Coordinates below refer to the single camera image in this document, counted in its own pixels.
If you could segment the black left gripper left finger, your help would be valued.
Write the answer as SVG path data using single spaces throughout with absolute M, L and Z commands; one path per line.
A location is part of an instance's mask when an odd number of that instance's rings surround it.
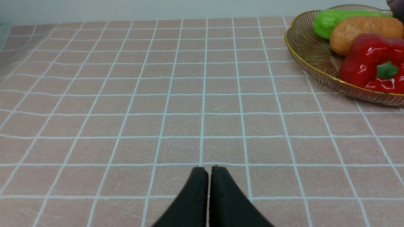
M 203 167 L 194 167 L 178 196 L 153 227 L 205 227 L 208 180 Z

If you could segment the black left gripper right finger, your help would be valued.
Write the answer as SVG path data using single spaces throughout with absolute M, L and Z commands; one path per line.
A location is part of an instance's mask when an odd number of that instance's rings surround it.
M 240 190 L 225 167 L 211 168 L 210 227 L 272 227 Z

